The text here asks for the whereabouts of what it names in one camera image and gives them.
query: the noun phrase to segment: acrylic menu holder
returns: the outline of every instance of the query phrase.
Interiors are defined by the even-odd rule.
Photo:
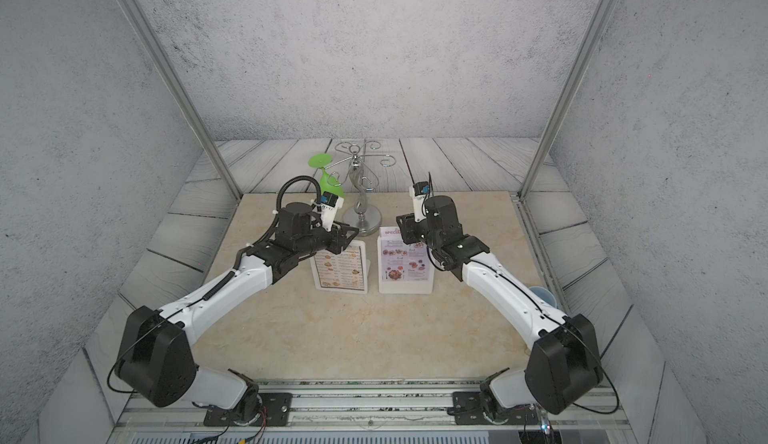
[[[435,267],[429,262],[427,247],[417,242],[402,242],[400,228],[379,228],[379,292],[397,295],[428,295],[435,281]]]
[[[368,292],[371,261],[366,259],[366,243],[353,239],[339,255],[317,251],[310,258],[315,287],[322,291],[338,291],[364,295]]]

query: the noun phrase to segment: printed menu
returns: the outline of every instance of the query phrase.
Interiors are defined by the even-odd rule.
[[[312,273],[320,289],[367,291],[365,269],[365,243],[352,241],[339,255],[317,251],[313,257]]]
[[[402,242],[397,227],[380,228],[380,281],[428,281],[430,264],[427,247],[422,242]]]

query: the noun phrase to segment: beige table surface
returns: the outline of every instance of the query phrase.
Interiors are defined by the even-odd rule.
[[[485,242],[528,286],[542,285],[507,192],[447,192],[464,232]],[[312,195],[288,194],[283,205]],[[407,193],[371,193],[383,225],[412,211]],[[245,195],[209,276],[272,221],[274,194]],[[348,194],[345,208],[356,201]],[[257,380],[355,380],[485,377],[528,362],[517,331],[483,296],[452,273],[435,273],[430,295],[382,295],[376,239],[363,238],[371,261],[369,292],[315,288],[309,262],[216,322],[193,347],[197,363],[235,369]]]

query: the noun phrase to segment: metal stand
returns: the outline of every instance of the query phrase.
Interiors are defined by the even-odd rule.
[[[365,163],[366,157],[379,156],[384,159],[379,161],[379,164],[385,168],[393,166],[397,163],[394,157],[389,154],[367,154],[366,151],[376,151],[381,148],[381,143],[378,141],[366,141],[362,146],[354,142],[340,142],[336,145],[336,151],[349,154],[349,158],[342,159],[341,161],[334,162],[333,164],[326,166],[329,169],[341,162],[350,161],[350,169],[347,172],[346,178],[352,181],[352,185],[359,192],[357,203],[354,207],[347,210],[344,213],[344,222],[350,226],[360,229],[359,236],[368,236],[376,232],[382,223],[382,213],[374,205],[368,203],[368,191],[373,191],[379,185],[379,178],[373,173],[373,170]],[[331,173],[336,175],[338,179],[338,171]]]

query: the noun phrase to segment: red wire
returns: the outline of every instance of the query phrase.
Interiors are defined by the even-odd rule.
[[[259,444],[261,442],[261,439],[264,438],[264,432],[266,431],[266,407],[262,406],[261,408],[261,429],[256,433],[257,436],[259,436],[259,440],[256,441],[256,444]]]

